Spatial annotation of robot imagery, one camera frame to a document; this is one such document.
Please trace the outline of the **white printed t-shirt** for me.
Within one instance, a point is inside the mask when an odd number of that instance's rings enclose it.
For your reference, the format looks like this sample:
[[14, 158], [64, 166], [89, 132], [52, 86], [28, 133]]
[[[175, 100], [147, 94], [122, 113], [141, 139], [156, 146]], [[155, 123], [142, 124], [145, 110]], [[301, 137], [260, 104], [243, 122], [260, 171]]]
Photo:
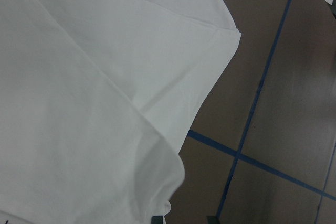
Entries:
[[1, 0], [1, 223], [150, 223], [241, 34], [223, 0]]

